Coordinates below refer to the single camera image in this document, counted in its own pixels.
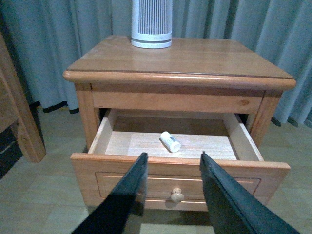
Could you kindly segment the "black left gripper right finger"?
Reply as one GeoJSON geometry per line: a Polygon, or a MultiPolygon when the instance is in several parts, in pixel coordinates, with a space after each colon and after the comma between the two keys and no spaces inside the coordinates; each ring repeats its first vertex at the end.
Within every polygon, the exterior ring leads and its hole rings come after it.
{"type": "Polygon", "coordinates": [[[201,154],[200,171],[210,222],[216,234],[298,233],[206,153],[201,154]]]}

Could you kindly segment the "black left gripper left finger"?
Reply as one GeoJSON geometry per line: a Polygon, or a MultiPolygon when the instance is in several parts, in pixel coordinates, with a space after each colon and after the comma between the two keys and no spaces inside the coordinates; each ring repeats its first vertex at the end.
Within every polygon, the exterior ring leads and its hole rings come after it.
{"type": "Polygon", "coordinates": [[[74,234],[140,233],[147,195],[148,154],[142,153],[74,234]]]}

